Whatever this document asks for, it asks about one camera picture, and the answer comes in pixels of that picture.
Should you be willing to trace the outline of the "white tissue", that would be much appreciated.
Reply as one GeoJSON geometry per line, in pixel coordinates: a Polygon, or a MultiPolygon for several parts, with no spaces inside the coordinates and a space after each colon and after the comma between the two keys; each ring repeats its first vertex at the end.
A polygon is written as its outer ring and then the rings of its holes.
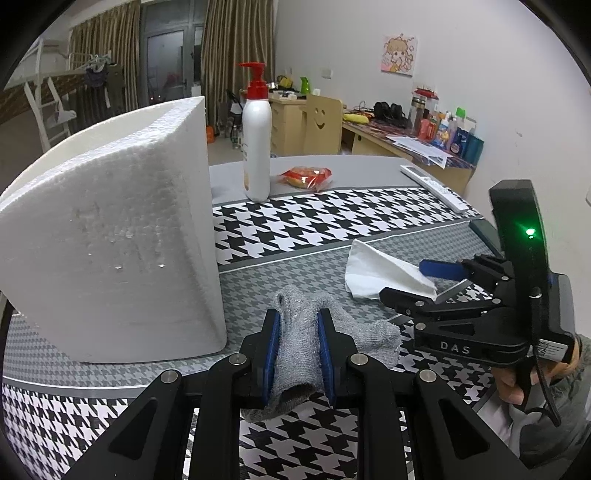
{"type": "Polygon", "coordinates": [[[353,240],[346,263],[345,287],[355,299],[379,300],[384,288],[437,298],[435,284],[420,269],[383,253],[367,243],[353,240]]]}

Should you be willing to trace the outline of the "grey sock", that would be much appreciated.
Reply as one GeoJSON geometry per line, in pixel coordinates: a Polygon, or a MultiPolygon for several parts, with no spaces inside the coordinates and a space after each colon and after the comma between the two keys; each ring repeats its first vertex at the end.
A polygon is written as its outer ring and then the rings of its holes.
{"type": "Polygon", "coordinates": [[[328,293],[308,294],[294,285],[284,286],[276,292],[280,341],[270,400],[263,409],[243,410],[245,421],[256,423],[280,417],[325,390],[318,334],[318,313],[322,309],[329,310],[335,330],[351,336],[360,352],[389,368],[398,364],[402,344],[398,326],[387,320],[363,323],[353,319],[328,293]]]}

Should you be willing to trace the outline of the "white remote control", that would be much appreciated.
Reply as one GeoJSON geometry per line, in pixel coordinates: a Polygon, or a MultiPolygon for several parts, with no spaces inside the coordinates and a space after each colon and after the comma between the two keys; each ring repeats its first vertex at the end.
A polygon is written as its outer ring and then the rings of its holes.
{"type": "Polygon", "coordinates": [[[470,206],[460,196],[449,187],[432,178],[423,169],[414,165],[402,165],[400,170],[401,173],[430,191],[436,198],[441,200],[454,212],[466,213],[470,210],[470,206]]]}

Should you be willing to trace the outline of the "houndstooth table mat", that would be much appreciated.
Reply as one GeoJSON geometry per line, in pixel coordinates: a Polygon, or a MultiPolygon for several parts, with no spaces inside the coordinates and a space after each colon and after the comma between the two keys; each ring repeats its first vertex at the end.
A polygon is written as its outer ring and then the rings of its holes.
{"type": "MultiPolygon", "coordinates": [[[[487,252],[472,231],[477,212],[452,211],[420,187],[339,189],[293,194],[263,204],[239,201],[212,210],[228,343],[238,350],[259,330],[276,292],[294,285],[329,293],[361,321],[387,320],[402,331],[398,370],[436,371],[469,405],[492,385],[474,363],[416,351],[409,320],[377,301],[346,292],[349,246],[363,241],[416,264],[456,261],[487,252]]],[[[37,479],[58,479],[159,373],[205,370],[215,357],[135,364],[84,364],[69,359],[15,315],[4,355],[6,435],[37,479]]],[[[239,425],[243,479],[345,479],[356,473],[356,417],[314,395],[290,413],[239,425]]]]}

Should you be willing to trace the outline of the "toiletry bottles group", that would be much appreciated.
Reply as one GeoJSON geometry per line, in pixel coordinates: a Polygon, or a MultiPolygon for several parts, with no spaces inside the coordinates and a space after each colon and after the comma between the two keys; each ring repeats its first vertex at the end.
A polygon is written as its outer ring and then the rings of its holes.
{"type": "Polygon", "coordinates": [[[407,127],[434,147],[474,167],[478,165],[485,142],[477,136],[477,120],[462,107],[457,107],[454,112],[441,110],[435,90],[429,87],[414,89],[407,127]]]}

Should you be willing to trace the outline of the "wooden desk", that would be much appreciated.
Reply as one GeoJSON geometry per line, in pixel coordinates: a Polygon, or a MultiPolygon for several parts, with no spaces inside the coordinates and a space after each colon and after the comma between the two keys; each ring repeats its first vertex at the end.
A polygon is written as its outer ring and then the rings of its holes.
{"type": "MultiPolygon", "coordinates": [[[[271,152],[277,156],[304,155],[305,112],[307,102],[301,99],[270,99],[273,111],[271,125],[271,152]]],[[[372,155],[399,157],[411,161],[431,176],[462,195],[472,179],[475,167],[459,157],[447,160],[445,169],[428,161],[425,157],[412,153],[391,143],[386,136],[404,133],[394,127],[372,121],[367,125],[342,120],[341,153],[353,155],[372,155]]]]}

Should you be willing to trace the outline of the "black headphones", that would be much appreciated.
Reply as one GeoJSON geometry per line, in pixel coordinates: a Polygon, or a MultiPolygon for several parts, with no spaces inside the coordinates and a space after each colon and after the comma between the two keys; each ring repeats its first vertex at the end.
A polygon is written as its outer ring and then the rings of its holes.
{"type": "Polygon", "coordinates": [[[406,129],[409,125],[409,120],[399,104],[389,104],[388,102],[380,101],[374,104],[374,117],[377,121],[387,123],[391,126],[406,129]]]}

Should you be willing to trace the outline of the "yellow banana toy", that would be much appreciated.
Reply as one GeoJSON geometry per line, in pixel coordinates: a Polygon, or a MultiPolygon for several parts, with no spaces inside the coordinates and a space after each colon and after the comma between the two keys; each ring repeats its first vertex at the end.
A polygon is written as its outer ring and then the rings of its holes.
{"type": "Polygon", "coordinates": [[[345,113],[342,115],[342,120],[362,125],[367,125],[370,123],[370,119],[367,116],[356,113],[345,113]]]}

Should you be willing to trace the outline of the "wooden smiley chair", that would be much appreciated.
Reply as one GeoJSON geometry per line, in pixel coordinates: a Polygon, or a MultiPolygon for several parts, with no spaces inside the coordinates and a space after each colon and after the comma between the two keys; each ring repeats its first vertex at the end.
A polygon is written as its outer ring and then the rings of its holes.
{"type": "Polygon", "coordinates": [[[304,155],[338,155],[342,144],[342,101],[310,95],[304,112],[304,155]]]}

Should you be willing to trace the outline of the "white styrofoam box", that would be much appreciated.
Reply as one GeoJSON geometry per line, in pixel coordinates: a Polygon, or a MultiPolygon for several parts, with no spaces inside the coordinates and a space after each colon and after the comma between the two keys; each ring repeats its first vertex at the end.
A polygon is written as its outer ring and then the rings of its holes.
{"type": "Polygon", "coordinates": [[[204,99],[97,123],[25,169],[1,196],[1,289],[75,361],[221,351],[204,99]]]}

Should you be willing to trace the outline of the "white red pump bottle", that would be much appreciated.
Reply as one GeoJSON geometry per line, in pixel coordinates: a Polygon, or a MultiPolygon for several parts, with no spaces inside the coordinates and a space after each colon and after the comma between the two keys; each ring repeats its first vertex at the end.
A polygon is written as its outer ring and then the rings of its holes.
{"type": "Polygon", "coordinates": [[[243,188],[253,202],[270,197],[270,137],[273,111],[269,88],[263,78],[266,65],[262,62],[242,62],[250,71],[246,87],[246,102],[242,111],[243,188]]]}

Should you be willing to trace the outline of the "orange floor container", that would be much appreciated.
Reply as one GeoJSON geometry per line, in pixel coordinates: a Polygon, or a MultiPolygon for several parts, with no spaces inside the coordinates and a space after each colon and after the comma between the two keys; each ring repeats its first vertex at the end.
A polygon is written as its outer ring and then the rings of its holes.
{"type": "Polygon", "coordinates": [[[215,132],[214,128],[211,125],[206,126],[206,142],[207,144],[212,144],[215,141],[215,132]]]}

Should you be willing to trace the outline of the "right brown curtain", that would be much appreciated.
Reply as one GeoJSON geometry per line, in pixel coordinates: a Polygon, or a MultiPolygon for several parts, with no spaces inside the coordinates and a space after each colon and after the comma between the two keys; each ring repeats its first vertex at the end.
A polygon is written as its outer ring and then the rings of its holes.
{"type": "Polygon", "coordinates": [[[264,77],[276,76],[274,66],[273,0],[214,0],[207,3],[201,42],[201,91],[206,122],[217,127],[226,92],[238,93],[249,82],[243,62],[266,64],[264,77]]]}

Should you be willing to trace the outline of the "glass balcony door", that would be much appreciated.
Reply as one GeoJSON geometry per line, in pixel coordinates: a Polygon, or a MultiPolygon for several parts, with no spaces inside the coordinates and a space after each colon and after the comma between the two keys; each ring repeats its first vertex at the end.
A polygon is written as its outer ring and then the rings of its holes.
{"type": "Polygon", "coordinates": [[[207,1],[143,1],[140,10],[140,104],[201,94],[201,44],[207,1]]]}

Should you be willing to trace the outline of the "metal bunk bed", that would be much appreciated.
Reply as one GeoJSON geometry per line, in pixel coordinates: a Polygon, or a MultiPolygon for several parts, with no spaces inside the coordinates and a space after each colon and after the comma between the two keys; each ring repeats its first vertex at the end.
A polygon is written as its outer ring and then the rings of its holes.
{"type": "Polygon", "coordinates": [[[1,122],[24,113],[35,121],[44,152],[77,131],[125,112],[122,67],[105,55],[67,53],[65,43],[38,38],[1,91],[1,122]]]}

